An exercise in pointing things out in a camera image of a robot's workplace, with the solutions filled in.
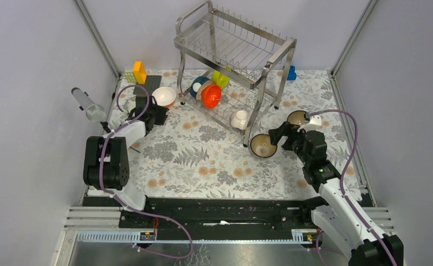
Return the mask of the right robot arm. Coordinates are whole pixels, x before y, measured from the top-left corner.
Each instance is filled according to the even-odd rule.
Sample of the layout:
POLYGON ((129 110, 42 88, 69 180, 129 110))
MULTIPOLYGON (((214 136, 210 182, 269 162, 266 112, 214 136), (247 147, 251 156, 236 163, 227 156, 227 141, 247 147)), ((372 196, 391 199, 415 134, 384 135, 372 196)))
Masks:
POLYGON ((304 131, 285 121, 268 132, 272 145, 287 137, 284 150, 303 164, 304 178, 319 197, 299 213, 306 228, 318 226, 342 251, 349 265, 404 265, 404 245, 389 236, 342 188, 340 173, 327 159, 327 143, 319 131, 304 131))

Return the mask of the yellow-green bowl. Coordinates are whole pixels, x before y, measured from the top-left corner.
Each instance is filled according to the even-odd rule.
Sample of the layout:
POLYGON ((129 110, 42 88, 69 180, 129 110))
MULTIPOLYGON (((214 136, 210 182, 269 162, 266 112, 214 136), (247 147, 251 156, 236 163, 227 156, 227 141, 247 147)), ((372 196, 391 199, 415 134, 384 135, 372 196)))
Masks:
POLYGON ((228 86, 230 78, 219 71, 214 70, 212 73, 212 82, 215 85, 218 85, 221 89, 224 89, 228 86))

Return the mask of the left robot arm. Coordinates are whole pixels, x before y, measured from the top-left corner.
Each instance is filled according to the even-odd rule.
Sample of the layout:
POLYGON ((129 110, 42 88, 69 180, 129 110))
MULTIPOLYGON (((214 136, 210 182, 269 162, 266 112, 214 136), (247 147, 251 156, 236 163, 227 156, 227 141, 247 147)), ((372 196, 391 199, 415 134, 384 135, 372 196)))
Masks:
POLYGON ((84 183, 106 192, 126 210, 133 211, 131 219, 141 228, 152 223, 153 213, 145 208, 146 196, 129 181, 128 148, 148 135, 155 125, 163 125, 168 110, 158 105, 153 96, 138 97, 134 119, 126 120, 109 134, 86 140, 84 183))

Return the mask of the orange bowl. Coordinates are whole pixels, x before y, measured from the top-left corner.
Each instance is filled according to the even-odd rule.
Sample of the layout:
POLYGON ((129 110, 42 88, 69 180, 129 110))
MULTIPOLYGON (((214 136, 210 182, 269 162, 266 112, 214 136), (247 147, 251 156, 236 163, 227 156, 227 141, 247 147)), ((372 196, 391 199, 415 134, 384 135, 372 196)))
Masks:
POLYGON ((202 91, 201 100, 206 108, 212 109, 219 104, 221 96, 222 90, 218 85, 209 85, 202 91))

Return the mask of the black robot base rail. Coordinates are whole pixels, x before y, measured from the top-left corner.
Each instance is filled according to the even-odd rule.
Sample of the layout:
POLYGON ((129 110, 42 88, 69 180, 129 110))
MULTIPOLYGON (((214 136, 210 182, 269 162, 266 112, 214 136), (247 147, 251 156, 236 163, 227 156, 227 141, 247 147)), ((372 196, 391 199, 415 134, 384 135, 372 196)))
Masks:
POLYGON ((311 212, 327 203, 320 197, 303 201, 261 199, 148 198, 147 217, 122 210, 119 228, 150 229, 158 240, 283 241, 292 230, 316 230, 311 212))

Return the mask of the white orange-rimmed bowl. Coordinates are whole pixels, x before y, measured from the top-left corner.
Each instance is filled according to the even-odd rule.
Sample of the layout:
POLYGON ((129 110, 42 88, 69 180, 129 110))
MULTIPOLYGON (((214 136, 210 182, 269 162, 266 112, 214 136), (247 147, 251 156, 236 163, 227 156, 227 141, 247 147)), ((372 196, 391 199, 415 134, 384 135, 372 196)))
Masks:
POLYGON ((156 100, 157 105, 168 108, 173 106, 176 100, 176 91, 171 87, 163 86, 157 88, 152 93, 152 96, 156 100))

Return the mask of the brown rimmed tan bowl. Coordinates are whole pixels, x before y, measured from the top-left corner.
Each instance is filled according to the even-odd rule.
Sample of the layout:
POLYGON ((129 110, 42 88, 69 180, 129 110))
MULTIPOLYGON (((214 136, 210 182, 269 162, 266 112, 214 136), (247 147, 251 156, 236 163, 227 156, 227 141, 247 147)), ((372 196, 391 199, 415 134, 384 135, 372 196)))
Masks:
POLYGON ((258 134, 252 138, 250 149, 260 158, 269 158, 277 152, 278 147, 271 144, 271 138, 268 134, 258 134))

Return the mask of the dark blue bowl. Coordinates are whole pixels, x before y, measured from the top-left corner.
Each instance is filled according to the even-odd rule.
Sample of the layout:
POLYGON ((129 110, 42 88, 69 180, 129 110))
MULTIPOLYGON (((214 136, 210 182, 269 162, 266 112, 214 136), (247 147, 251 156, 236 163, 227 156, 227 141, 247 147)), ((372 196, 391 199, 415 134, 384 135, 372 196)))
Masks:
POLYGON ((201 93, 204 85, 210 85, 211 80, 206 76, 198 76, 190 85, 190 94, 196 100, 201 99, 201 93))

